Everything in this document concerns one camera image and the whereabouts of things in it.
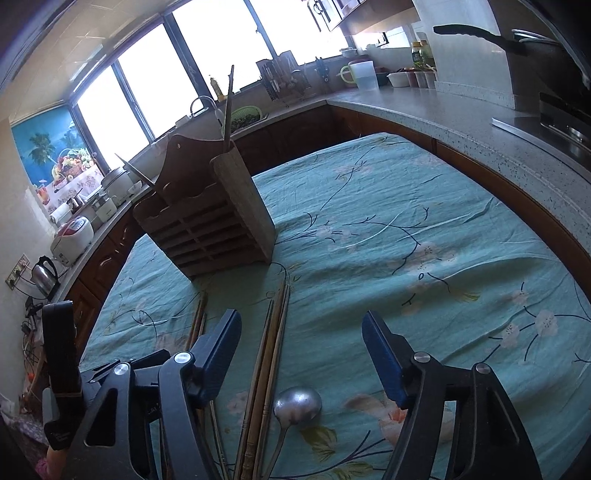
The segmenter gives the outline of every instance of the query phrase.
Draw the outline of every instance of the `wall outlet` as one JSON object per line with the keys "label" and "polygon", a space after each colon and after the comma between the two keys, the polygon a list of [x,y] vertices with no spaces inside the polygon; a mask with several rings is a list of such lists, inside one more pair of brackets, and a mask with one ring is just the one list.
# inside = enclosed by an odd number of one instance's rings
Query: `wall outlet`
{"label": "wall outlet", "polygon": [[22,273],[26,270],[27,266],[29,265],[29,259],[25,254],[19,259],[17,264],[14,266],[10,275],[6,279],[6,283],[11,290],[14,289],[14,286],[17,284],[18,279],[21,278]]}

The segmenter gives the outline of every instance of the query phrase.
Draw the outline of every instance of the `window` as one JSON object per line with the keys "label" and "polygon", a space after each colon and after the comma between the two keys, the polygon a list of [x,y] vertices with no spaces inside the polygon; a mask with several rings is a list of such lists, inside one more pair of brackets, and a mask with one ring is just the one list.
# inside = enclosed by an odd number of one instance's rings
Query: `window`
{"label": "window", "polygon": [[232,64],[234,90],[261,77],[256,62],[270,59],[271,54],[242,0],[193,0],[173,15],[212,95],[209,77],[226,94]]}
{"label": "window", "polygon": [[393,30],[386,32],[386,38],[388,44],[384,45],[384,48],[405,48],[410,47],[406,32],[402,27],[394,28]]}
{"label": "window", "polygon": [[86,89],[78,100],[78,107],[110,168],[122,165],[116,153],[131,160],[148,145],[111,68]]}
{"label": "window", "polygon": [[251,0],[278,54],[291,50],[298,64],[314,61],[316,57],[340,55],[347,41],[340,28],[322,32],[314,23],[306,2],[301,0]]}
{"label": "window", "polygon": [[163,25],[148,32],[119,56],[121,69],[156,137],[189,113],[197,92]]}

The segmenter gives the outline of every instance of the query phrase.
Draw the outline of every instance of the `palm tree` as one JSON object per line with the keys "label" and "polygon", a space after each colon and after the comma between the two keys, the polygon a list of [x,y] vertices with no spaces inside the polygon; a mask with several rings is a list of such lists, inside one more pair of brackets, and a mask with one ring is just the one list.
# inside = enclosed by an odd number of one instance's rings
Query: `palm tree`
{"label": "palm tree", "polygon": [[82,148],[83,144],[80,140],[78,132],[74,128],[70,128],[64,136],[61,138],[61,141],[64,142],[66,148]]}
{"label": "palm tree", "polygon": [[29,141],[35,145],[31,151],[33,162],[39,166],[43,166],[47,160],[55,163],[51,156],[56,152],[56,148],[49,140],[49,134],[35,134]]}

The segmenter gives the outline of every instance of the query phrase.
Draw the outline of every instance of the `cable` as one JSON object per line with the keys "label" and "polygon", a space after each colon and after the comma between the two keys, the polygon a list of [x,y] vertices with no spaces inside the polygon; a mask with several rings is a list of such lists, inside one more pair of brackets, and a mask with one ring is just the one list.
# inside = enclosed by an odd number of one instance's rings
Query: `cable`
{"label": "cable", "polygon": [[34,297],[33,295],[28,294],[25,291],[22,291],[20,288],[18,288],[16,285],[13,285],[14,288],[16,288],[19,292],[21,292],[23,295],[26,295],[27,297],[31,297],[33,300],[47,300],[46,298],[42,298],[42,299],[38,299],[37,297]]}

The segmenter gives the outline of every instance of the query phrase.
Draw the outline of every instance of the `white container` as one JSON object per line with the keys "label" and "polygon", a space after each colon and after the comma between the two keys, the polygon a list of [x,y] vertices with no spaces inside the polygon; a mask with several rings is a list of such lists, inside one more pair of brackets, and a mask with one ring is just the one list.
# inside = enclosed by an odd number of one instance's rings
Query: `white container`
{"label": "white container", "polygon": [[131,195],[129,189],[134,186],[134,183],[129,178],[129,175],[123,167],[111,170],[101,183],[102,187],[113,199],[115,206],[123,204]]}
{"label": "white container", "polygon": [[378,77],[375,74],[372,61],[362,61],[349,65],[351,75],[357,84],[357,88],[364,92],[378,90]]}
{"label": "white container", "polygon": [[428,88],[427,86],[427,78],[425,77],[425,72],[414,72],[417,76],[417,83],[419,88]]}
{"label": "white container", "polygon": [[96,210],[96,216],[101,222],[105,223],[115,214],[116,211],[117,207],[115,206],[113,199],[109,199]]}
{"label": "white container", "polygon": [[51,253],[64,267],[71,267],[92,243],[94,231],[90,220],[78,217],[63,225],[51,243]]}
{"label": "white container", "polygon": [[405,72],[405,74],[408,79],[408,84],[411,87],[418,88],[417,76],[414,74],[414,72]]}
{"label": "white container", "polygon": [[429,88],[435,88],[435,72],[424,72],[425,79],[427,80],[427,86]]}
{"label": "white container", "polygon": [[390,84],[392,84],[394,88],[410,86],[406,72],[391,73],[388,75],[388,80],[390,80]]}

